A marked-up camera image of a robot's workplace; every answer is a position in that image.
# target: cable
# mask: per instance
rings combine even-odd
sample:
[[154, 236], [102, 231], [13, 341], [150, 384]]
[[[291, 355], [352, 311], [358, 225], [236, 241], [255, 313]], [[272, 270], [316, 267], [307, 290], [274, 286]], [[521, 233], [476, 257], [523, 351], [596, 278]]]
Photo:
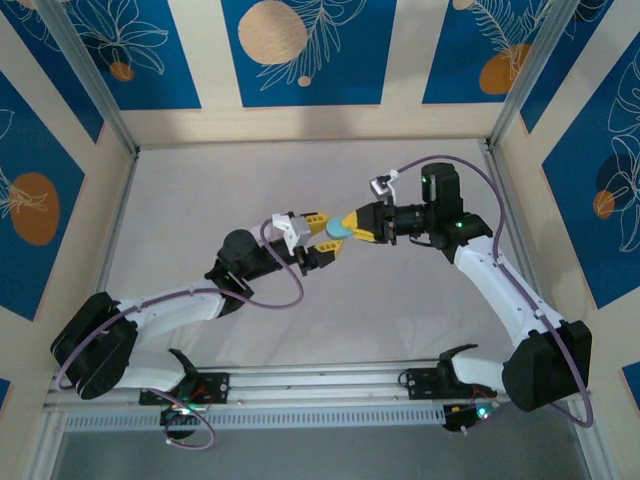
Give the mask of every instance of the cable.
[[178, 442], [173, 438], [171, 438], [171, 436], [169, 435], [169, 425], [171, 424], [171, 421], [169, 421], [166, 423], [166, 425], [164, 426], [164, 429], [162, 430], [162, 433], [167, 439], [167, 443], [169, 445], [173, 445], [174, 447], [178, 447], [178, 448], [184, 448], [186, 450], [206, 450], [207, 448], [212, 447], [215, 444], [216, 432], [213, 429], [213, 425], [211, 425], [211, 423], [209, 423], [207, 419], [204, 418], [204, 416], [202, 416], [200, 413], [196, 412], [195, 410], [192, 410], [186, 403], [181, 402], [180, 400], [169, 395], [168, 393], [162, 392], [160, 390], [156, 390], [155, 388], [150, 388], [149, 391], [158, 395], [159, 397], [164, 398], [165, 400], [168, 400], [171, 403], [175, 403], [181, 406], [182, 408], [189, 410], [190, 415], [193, 415], [195, 418], [200, 420], [200, 422], [202, 422], [202, 424], [204, 424], [204, 426], [207, 427], [207, 430], [209, 431], [209, 440], [207, 441], [207, 443], [203, 443], [202, 445], [187, 445], [186, 443]]
[[[64, 376], [66, 375], [67, 371], [69, 370], [69, 367], [73, 364], [73, 362], [75, 362], [77, 360], [77, 358], [80, 355], [80, 353], [85, 348], [87, 348], [87, 346], [98, 335], [100, 335], [102, 332], [107, 330], [109, 327], [111, 327], [118, 320], [126, 317], [127, 315], [129, 315], [131, 313], [139, 312], [139, 311], [141, 311], [141, 310], [143, 310], [143, 309], [145, 309], [147, 307], [151, 307], [151, 306], [157, 305], [159, 303], [167, 302], [167, 301], [173, 300], [175, 298], [193, 296], [193, 295], [200, 294], [200, 293], [211, 294], [211, 295], [215, 295], [215, 294], [226, 295], [228, 297], [240, 300], [241, 302], [253, 305], [255, 307], [265, 308], [265, 309], [269, 309], [269, 310], [283, 310], [285, 308], [292, 308], [292, 307], [295, 307], [296, 305], [300, 304], [300, 302], [302, 302], [302, 299], [304, 298], [304, 287], [302, 286], [302, 283], [300, 282], [300, 279], [293, 272], [291, 267], [289, 267], [289, 265], [287, 265], [287, 262], [285, 262], [282, 259], [282, 257], [280, 257], [280, 255], [278, 255], [278, 253], [273, 249], [273, 247], [271, 245], [269, 245], [269, 242], [267, 241], [267, 238], [266, 238], [266, 235], [265, 235], [265, 230], [266, 230], [267, 226], [271, 225], [271, 223], [272, 223], [271, 219], [267, 219], [262, 224], [262, 226], [260, 227], [260, 239], [262, 240], [262, 244], [264, 245], [264, 247], [267, 250], [267, 252], [269, 252], [269, 254], [274, 258], [274, 260], [276, 262], [278, 262], [278, 264], [280, 264], [280, 266], [291, 276], [291, 278], [293, 278], [296, 286], [298, 287], [298, 298], [296, 298], [293, 302], [286, 303], [286, 304], [283, 304], [283, 305], [268, 305], [268, 304], [265, 304], [265, 303], [256, 302], [255, 300], [251, 300], [249, 298], [245, 298], [245, 297], [243, 297], [243, 296], [241, 296], [241, 295], [239, 295], [239, 294], [237, 294], [235, 292], [232, 292], [231, 290], [225, 290], [225, 289], [222, 289], [222, 288], [196, 288], [196, 289], [193, 289], [193, 290], [180, 290], [178, 292], [172, 292], [172, 293], [168, 293], [166, 295], [162, 295], [160, 297], [156, 297], [156, 298], [151, 298], [149, 300], [145, 300], [140, 305], [134, 305], [134, 306], [132, 306], [130, 308], [127, 308], [127, 309], [123, 310], [120, 313], [117, 313], [116, 315], [114, 315], [113, 317], [111, 317], [107, 321], [105, 321], [98, 328], [96, 328], [94, 331], [92, 331], [89, 335], [87, 335], [87, 337], [82, 342], [80, 342], [80, 344], [73, 350], [73, 352], [71, 352], [71, 354], [67, 357], [67, 359], [64, 361], [64, 363], [60, 367], [60, 371], [56, 375], [56, 380], [55, 380], [56, 389], [58, 389], [58, 390], [64, 390], [65, 389], [65, 386], [62, 385], [62, 380], [63, 380]], [[188, 408], [184, 404], [182, 404], [180, 401], [178, 401], [175, 398], [171, 397], [171, 395], [169, 395], [167, 393], [160, 392], [160, 391], [154, 390], [154, 389], [149, 389], [149, 390], [153, 391], [153, 393], [155, 393], [156, 395], [159, 395], [159, 396], [161, 396], [161, 397], [163, 397], [165, 399], [168, 399], [172, 403], [176, 403], [178, 405], [181, 405], [181, 406], [183, 406], [183, 408]], [[203, 422], [211, 432], [213, 432], [213, 427], [211, 427], [211, 425], [204, 419], [204, 417], [199, 415], [197, 412], [193, 412], [193, 414], [194, 414], [194, 416], [196, 418], [198, 418], [201, 422]], [[210, 444], [208, 443], [206, 447], [205, 446], [189, 446], [189, 445], [185, 445], [185, 444], [182, 444], [182, 443], [173, 442], [173, 445], [176, 445], [176, 446], [182, 447], [182, 448], [189, 448], [189, 449], [192, 449], [192, 450], [194, 450], [194, 449], [195, 450], [201, 450], [203, 448], [209, 448], [212, 444], [213, 444], [213, 440], [211, 440], [211, 443]]]
[[[410, 168], [415, 167], [416, 165], [420, 165], [422, 163], [430, 162], [433, 160], [439, 160], [439, 159], [451, 160], [453, 162], [457, 162], [466, 167], [469, 167], [471, 170], [473, 170], [478, 175], [480, 175], [480, 177], [482, 177], [482, 179], [487, 183], [487, 185], [489, 185], [489, 187], [493, 191], [493, 194], [495, 195], [496, 200], [498, 201], [498, 205], [500, 207], [500, 220], [498, 222], [498, 228], [496, 229], [496, 234], [493, 238], [493, 249], [492, 249], [493, 257], [497, 260], [499, 255], [498, 243], [500, 241], [500, 237], [502, 236], [502, 232], [504, 230], [504, 225], [506, 222], [506, 209], [505, 209], [502, 197], [498, 192], [498, 188], [485, 172], [480, 170], [478, 167], [476, 167], [473, 163], [469, 162], [468, 160], [464, 160], [459, 157], [454, 157], [453, 155], [429, 155], [428, 157], [424, 157], [419, 160], [415, 160], [411, 163], [408, 163], [404, 167], [399, 168], [397, 171], [398, 171], [398, 174], [400, 174]], [[520, 293], [520, 295], [524, 298], [524, 300], [527, 302], [529, 307], [534, 312], [538, 310], [538, 304], [533, 298], [531, 298], [531, 295], [529, 295], [529, 293], [525, 290], [525, 288], [522, 285], [520, 285], [520, 282], [518, 282], [514, 278], [511, 272], [504, 265], [502, 265], [500, 262], [496, 262], [496, 263], [498, 264], [498, 268], [500, 269], [500, 271], [507, 277], [507, 279], [511, 282], [511, 284], [518, 291], [518, 293]], [[591, 398], [589, 397], [589, 392], [587, 391], [587, 387], [584, 384], [584, 381], [582, 380], [582, 376], [580, 375], [580, 372], [578, 371], [578, 366], [576, 365], [576, 362], [571, 357], [571, 353], [569, 352], [569, 349], [567, 348], [565, 343], [562, 341], [560, 334], [553, 327], [553, 325], [551, 324], [547, 316], [542, 315], [540, 317], [540, 321], [544, 324], [545, 328], [549, 331], [549, 333], [551, 333], [551, 336], [553, 337], [554, 341], [557, 343], [558, 348], [562, 353], [562, 356], [564, 357], [564, 359], [567, 362], [567, 365], [569, 366], [569, 370], [573, 375], [573, 379], [575, 380], [576, 385], [578, 386], [578, 390], [580, 391], [580, 395], [582, 396], [582, 400], [584, 401], [587, 419], [581, 420], [577, 417], [574, 417], [571, 413], [569, 413], [568, 411], [566, 411], [565, 409], [563, 409], [562, 407], [556, 404], [553, 404], [553, 407], [556, 410], [563, 413], [564, 415], [568, 416], [573, 422], [577, 423], [581, 427], [589, 428], [593, 425], [593, 405], [591, 404]]]

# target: small blue block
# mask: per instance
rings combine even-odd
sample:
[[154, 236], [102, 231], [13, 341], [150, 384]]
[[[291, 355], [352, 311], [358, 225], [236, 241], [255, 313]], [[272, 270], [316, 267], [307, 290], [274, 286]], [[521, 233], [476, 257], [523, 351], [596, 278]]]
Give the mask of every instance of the small blue block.
[[327, 222], [327, 235], [333, 240], [342, 240], [353, 235], [351, 230], [344, 228], [342, 223], [343, 217], [333, 217]]

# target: blue panel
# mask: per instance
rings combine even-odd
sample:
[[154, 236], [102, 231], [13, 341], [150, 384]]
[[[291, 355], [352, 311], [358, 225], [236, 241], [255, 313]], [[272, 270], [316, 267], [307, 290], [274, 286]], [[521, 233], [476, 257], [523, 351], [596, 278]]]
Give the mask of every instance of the blue panel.
[[2, 411], [2, 405], [4, 404], [4, 399], [7, 398], [10, 386], [11, 382], [9, 380], [0, 378], [0, 411]]
[[629, 390], [631, 390], [633, 399], [636, 401], [638, 410], [640, 410], [640, 362], [627, 365], [622, 369], [622, 372], [629, 384]]
[[518, 46], [533, 42], [546, 18], [545, 5], [544, 0], [451, 0], [423, 103], [504, 100], [528, 51]]
[[33, 320], [84, 173], [0, 74], [0, 305]]
[[640, 286], [640, 35], [543, 164], [598, 307]]
[[[0, 5], [12, 12], [7, 16], [65, 100], [80, 95], [37, 14], [17, 0]], [[166, 0], [70, 0], [63, 6], [122, 110], [200, 108]], [[31, 13], [28, 22], [24, 12]]]
[[520, 113], [529, 132], [551, 102], [613, 0], [583, 0], [549, 57]]
[[222, 6], [245, 107], [380, 103], [395, 0]]
[[65, 5], [122, 110], [200, 108], [167, 0]]
[[104, 121], [60, 53], [55, 40], [44, 27], [40, 16], [17, 0], [0, 0], [0, 10], [13, 25], [69, 108], [73, 110], [91, 139], [96, 142]]

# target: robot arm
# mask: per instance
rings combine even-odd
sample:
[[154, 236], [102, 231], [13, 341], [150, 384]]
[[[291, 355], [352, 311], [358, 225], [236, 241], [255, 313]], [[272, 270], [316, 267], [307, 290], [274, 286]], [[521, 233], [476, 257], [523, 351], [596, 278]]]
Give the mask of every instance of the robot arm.
[[372, 243], [428, 235], [430, 244], [464, 273], [497, 313], [515, 348], [510, 358], [488, 359], [473, 348], [441, 357], [447, 375], [461, 390], [471, 384], [505, 392], [521, 410], [531, 411], [578, 392], [573, 374], [549, 326], [567, 346], [584, 383], [589, 376], [591, 333], [581, 322], [566, 322], [545, 303], [494, 247], [493, 233], [477, 215], [464, 212], [460, 181], [453, 165], [422, 168], [421, 205], [397, 206], [389, 175], [372, 180], [379, 200], [340, 222], [342, 231]]
[[[420, 205], [396, 205], [391, 184], [397, 177], [398, 172], [391, 171], [371, 182], [376, 197], [385, 200], [365, 205], [341, 220], [332, 219], [328, 225], [328, 217], [319, 214], [274, 215], [272, 226], [282, 238], [271, 240], [270, 246], [286, 264], [297, 264], [306, 275], [333, 262], [342, 247], [342, 242], [336, 240], [304, 248], [309, 238], [325, 226], [336, 239], [353, 236], [379, 244], [395, 245], [400, 236], [415, 239], [428, 235], [428, 246], [441, 251], [487, 299], [515, 350], [510, 358], [503, 359], [483, 357], [476, 345], [443, 353], [436, 369], [407, 372], [410, 380], [430, 392], [430, 396], [421, 398], [469, 398], [479, 387], [487, 396], [506, 392], [521, 410], [531, 411], [577, 392], [574, 376], [553, 335], [559, 335], [567, 346], [586, 384], [591, 333], [582, 322], [568, 323], [547, 305], [494, 246], [493, 233], [486, 223], [478, 215], [464, 212], [459, 177], [453, 166], [435, 163], [422, 168]], [[332, 222], [336, 227], [335, 220], [341, 237], [332, 235], [329, 228]], [[167, 292], [165, 297], [170, 299], [153, 308], [136, 309], [147, 304], [144, 299], [118, 302], [104, 292], [92, 296], [54, 341], [51, 352], [63, 365], [81, 350], [66, 374], [83, 399], [118, 387], [153, 388], [171, 391], [177, 398], [190, 398], [194, 391], [206, 386], [207, 378], [181, 352], [146, 351], [144, 341], [236, 311], [253, 295], [251, 280], [281, 268], [266, 246], [260, 245], [257, 234], [233, 231], [204, 279], [185, 289]], [[105, 321], [128, 309], [130, 313], [125, 318], [79, 349]]]
[[[266, 236], [280, 259], [287, 265], [297, 264], [305, 276], [329, 265], [340, 253], [341, 241], [304, 248], [327, 221], [326, 215], [317, 213], [274, 215], [273, 231]], [[174, 329], [228, 315], [249, 301], [254, 293], [251, 280], [283, 268], [260, 241], [257, 232], [231, 232], [203, 279], [153, 299], [117, 301], [106, 292], [91, 296], [51, 346], [61, 366], [106, 321], [129, 313], [96, 335], [69, 365], [66, 374], [80, 397], [89, 400], [122, 387], [177, 389], [178, 394], [190, 395], [196, 385], [201, 386], [202, 375], [180, 351], [151, 351], [144, 344]]]

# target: white tabletop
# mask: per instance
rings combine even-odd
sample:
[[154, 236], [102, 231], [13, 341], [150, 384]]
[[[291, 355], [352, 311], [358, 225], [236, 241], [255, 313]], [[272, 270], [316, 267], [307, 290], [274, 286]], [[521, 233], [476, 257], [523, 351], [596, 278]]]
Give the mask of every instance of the white tabletop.
[[[213, 266], [230, 231], [290, 210], [344, 215], [375, 200], [371, 178], [437, 153], [484, 169], [475, 140], [143, 151], [107, 290], [113, 298], [130, 298], [186, 285]], [[456, 168], [465, 209], [494, 228], [499, 210], [491, 190], [474, 172]], [[403, 174], [396, 186], [399, 204], [420, 202], [419, 168]], [[513, 259], [506, 232], [501, 246]], [[196, 366], [249, 366], [432, 358], [469, 342], [507, 351], [510, 346], [471, 282], [442, 253], [406, 238], [396, 247], [348, 240], [340, 258], [310, 272], [303, 285], [305, 299], [296, 308], [274, 312], [245, 306], [159, 338], [153, 347], [180, 348]], [[252, 288], [254, 299], [269, 303], [296, 294], [283, 272], [254, 281]]]

